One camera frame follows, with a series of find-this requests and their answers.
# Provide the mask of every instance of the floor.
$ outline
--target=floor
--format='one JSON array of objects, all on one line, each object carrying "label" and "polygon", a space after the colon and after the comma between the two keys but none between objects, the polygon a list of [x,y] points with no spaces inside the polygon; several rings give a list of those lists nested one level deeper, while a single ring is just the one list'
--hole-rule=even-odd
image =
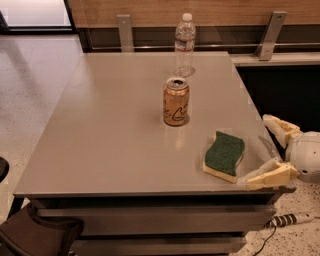
[{"label": "floor", "polygon": [[[0,223],[73,69],[83,55],[76,35],[0,36],[0,155],[10,172],[0,184]],[[295,181],[296,192],[276,203],[277,215],[320,214],[320,185]],[[272,230],[249,232],[239,256],[257,252]],[[259,255],[320,255],[320,219],[278,228]]]}]

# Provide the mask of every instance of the black chair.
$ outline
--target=black chair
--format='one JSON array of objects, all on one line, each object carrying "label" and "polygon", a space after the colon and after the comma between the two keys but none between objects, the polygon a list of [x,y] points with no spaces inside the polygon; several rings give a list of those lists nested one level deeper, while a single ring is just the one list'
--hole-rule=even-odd
[{"label": "black chair", "polygon": [[4,180],[9,172],[9,163],[6,159],[0,157],[0,183]]},{"label": "black chair", "polygon": [[82,231],[80,220],[43,219],[29,203],[0,225],[0,241],[13,255],[67,256]]}]

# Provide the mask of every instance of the sponge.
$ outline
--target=sponge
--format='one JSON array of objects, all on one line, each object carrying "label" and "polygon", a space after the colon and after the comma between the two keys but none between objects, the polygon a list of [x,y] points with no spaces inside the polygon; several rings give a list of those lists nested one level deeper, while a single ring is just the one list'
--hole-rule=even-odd
[{"label": "sponge", "polygon": [[206,153],[203,171],[236,183],[236,166],[242,159],[244,148],[242,139],[217,131],[215,141]]}]

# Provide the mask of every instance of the metal bracket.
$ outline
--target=metal bracket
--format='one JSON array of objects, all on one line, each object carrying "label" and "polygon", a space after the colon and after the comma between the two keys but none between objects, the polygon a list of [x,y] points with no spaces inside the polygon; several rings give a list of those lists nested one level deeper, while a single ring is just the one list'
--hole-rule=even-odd
[{"label": "metal bracket", "polygon": [[275,43],[280,34],[282,25],[287,16],[285,11],[273,11],[269,25],[267,26],[262,42],[256,50],[260,60],[271,60]]},{"label": "metal bracket", "polygon": [[120,44],[122,52],[133,52],[133,37],[130,14],[117,15]]}]

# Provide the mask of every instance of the wooden panel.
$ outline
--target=wooden panel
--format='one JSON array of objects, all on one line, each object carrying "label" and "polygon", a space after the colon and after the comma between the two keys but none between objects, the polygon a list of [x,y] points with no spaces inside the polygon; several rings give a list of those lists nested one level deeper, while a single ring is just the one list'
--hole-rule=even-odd
[{"label": "wooden panel", "polygon": [[68,0],[77,27],[117,27],[130,14],[133,27],[172,27],[184,12],[196,26],[266,25],[273,10],[287,11],[285,24],[320,24],[315,0]]}]

